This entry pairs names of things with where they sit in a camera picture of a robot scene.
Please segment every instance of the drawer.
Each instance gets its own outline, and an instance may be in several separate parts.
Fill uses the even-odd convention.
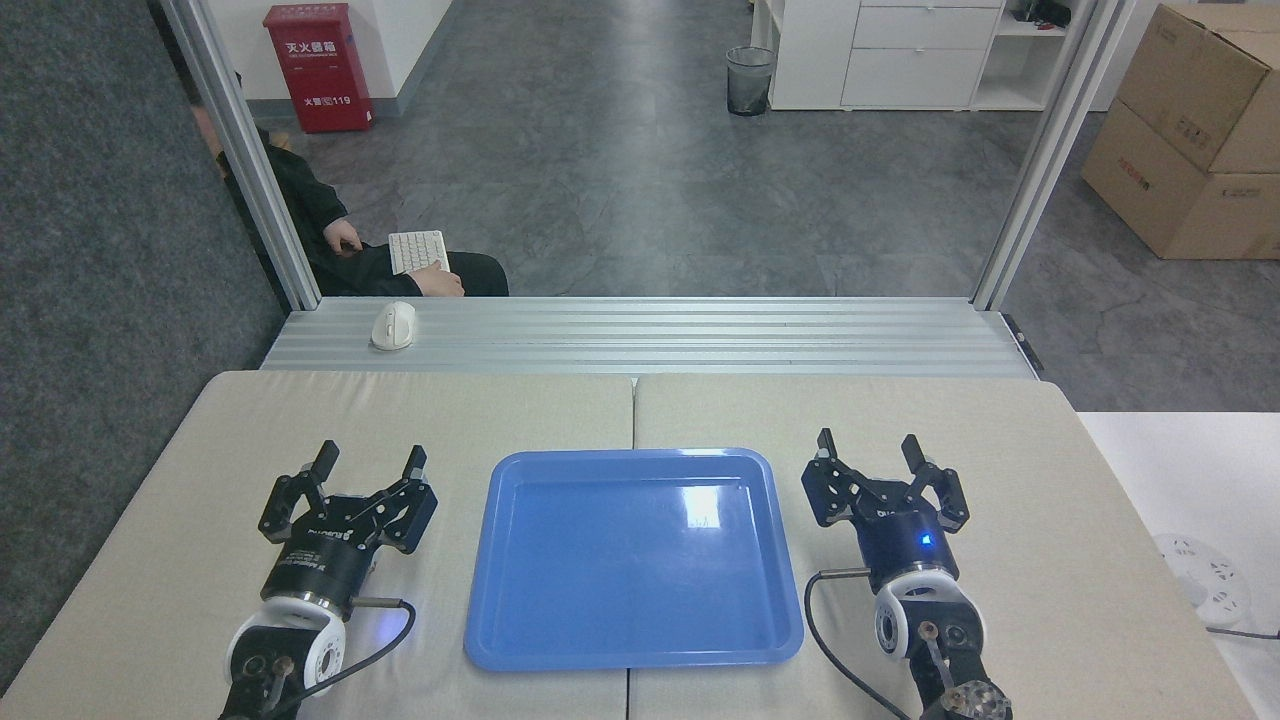
[[[1004,8],[1004,0],[864,0],[863,8]]]
[[[984,50],[854,50],[841,105],[968,108]]]
[[[987,8],[863,8],[854,47],[987,50],[1000,10]]]

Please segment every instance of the plastic tray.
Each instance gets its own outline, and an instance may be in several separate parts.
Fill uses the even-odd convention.
[[[759,454],[520,452],[494,468],[465,643],[480,667],[769,664],[803,639]]]

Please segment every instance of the person's hand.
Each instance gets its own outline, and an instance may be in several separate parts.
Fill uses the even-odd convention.
[[[417,290],[422,291],[426,297],[462,297],[466,295],[462,290],[462,278],[448,270],[442,270],[439,260],[406,274],[413,278]]]
[[[338,218],[324,228],[324,240],[333,249],[333,254],[340,258],[351,258],[365,249],[360,242],[360,233],[347,222],[347,218]]]

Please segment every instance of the black cable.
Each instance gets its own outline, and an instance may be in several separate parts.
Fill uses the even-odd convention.
[[[384,644],[381,648],[379,648],[378,652],[370,655],[369,657],[361,660],[360,662],[352,665],[351,667],[347,667],[346,670],[338,673],[337,675],[334,675],[332,678],[326,678],[326,679],[324,679],[324,680],[321,680],[321,682],[311,685],[310,688],[307,688],[307,689],[302,691],[301,693],[293,696],[288,701],[282,702],[280,705],[276,705],[274,708],[271,708],[270,712],[268,712],[266,715],[264,715],[261,720],[273,720],[275,717],[279,717],[280,715],[284,715],[285,712],[289,711],[289,708],[292,708],[293,706],[298,705],[303,700],[306,700],[306,698],[308,698],[308,697],[311,697],[311,696],[314,696],[314,694],[324,691],[325,688],[332,688],[333,685],[340,683],[342,680],[346,680],[347,678],[355,675],[356,673],[360,673],[365,667],[369,667],[374,662],[378,662],[379,660],[383,659],[383,656],[385,656],[388,652],[396,650],[396,646],[398,646],[401,642],[404,641],[404,638],[408,635],[410,629],[413,626],[413,620],[417,619],[417,610],[415,610],[413,606],[410,605],[407,601],[399,600],[399,598],[390,600],[390,598],[357,597],[357,598],[355,598],[352,601],[352,605],[361,606],[361,607],[384,607],[384,609],[388,609],[388,610],[401,609],[404,612],[408,612],[408,619],[404,620],[404,626],[401,628],[399,634],[396,635],[394,638],[392,638],[392,642],[389,642],[389,643]]]
[[[814,573],[814,575],[809,578],[809,584],[804,587],[804,619],[805,623],[809,624],[809,634],[813,635],[814,642],[818,643],[818,647],[822,650],[822,653],[827,656],[827,660],[829,660],[831,664],[836,666],[836,670],[840,670],[840,673],[844,676],[849,678],[855,685],[858,685],[859,689],[870,696],[870,698],[874,700],[876,702],[881,703],[884,707],[884,710],[892,712],[893,716],[899,717],[899,720],[911,720],[910,715],[902,712],[887,697],[876,692],[876,689],[868,685],[861,678],[854,675],[852,670],[845,667],[845,664],[836,657],[836,653],[831,652],[831,648],[827,647],[827,643],[822,639],[822,635],[818,633],[818,625],[814,624],[813,621],[812,598],[813,598],[813,585],[817,584],[818,580],[827,580],[827,579],[831,578],[824,578],[822,573]]]
[[[1256,641],[1280,641],[1280,633],[1268,635],[1266,633],[1245,633],[1244,630],[1226,630],[1222,628],[1204,628],[1211,633],[1217,633],[1220,635],[1235,635],[1238,638],[1253,638]]]

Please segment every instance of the trash can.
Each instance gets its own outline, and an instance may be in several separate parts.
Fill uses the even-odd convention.
[[[262,19],[302,132],[369,129],[374,106],[346,3],[275,5]]]
[[[728,60],[728,111],[735,115],[759,115],[769,109],[769,79],[777,55],[764,47],[735,47],[724,54]]]

